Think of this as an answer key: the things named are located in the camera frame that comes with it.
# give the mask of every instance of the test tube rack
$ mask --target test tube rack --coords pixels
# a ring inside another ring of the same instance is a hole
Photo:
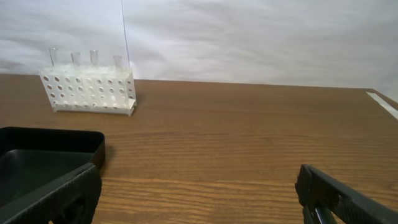
[[[91,50],[91,65],[80,63],[80,53],[71,53],[72,62],[57,62],[50,49],[53,66],[39,72],[54,111],[82,111],[131,115],[136,106],[132,70],[122,68],[121,56],[114,66],[98,65],[98,51]]]

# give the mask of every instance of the white sheet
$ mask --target white sheet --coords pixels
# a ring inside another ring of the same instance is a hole
[[[398,100],[398,1],[123,3],[137,78],[367,87]],[[0,73],[37,73],[53,45],[86,61],[93,48],[106,63],[126,57],[118,1],[3,0],[0,21]]]

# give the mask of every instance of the white tape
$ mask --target white tape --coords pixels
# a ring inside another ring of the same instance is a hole
[[[376,93],[368,93],[374,100],[376,100],[384,109],[386,109],[391,115],[393,115],[396,119],[398,119],[398,111],[395,110],[390,104],[385,102],[379,95]]]

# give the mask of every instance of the white wall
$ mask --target white wall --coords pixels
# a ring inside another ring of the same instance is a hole
[[[398,1],[123,4],[139,78],[370,87],[398,100]],[[126,57],[117,0],[3,0],[0,21],[0,73],[37,73],[54,45],[86,61],[89,49],[104,63]]]

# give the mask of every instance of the black tray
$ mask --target black tray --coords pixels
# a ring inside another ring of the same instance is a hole
[[[85,164],[100,169],[105,159],[104,145],[104,135],[99,132],[1,128],[0,215],[2,208],[22,201],[54,180],[59,179],[59,185],[66,174],[74,170],[76,175],[81,173],[76,170]]]

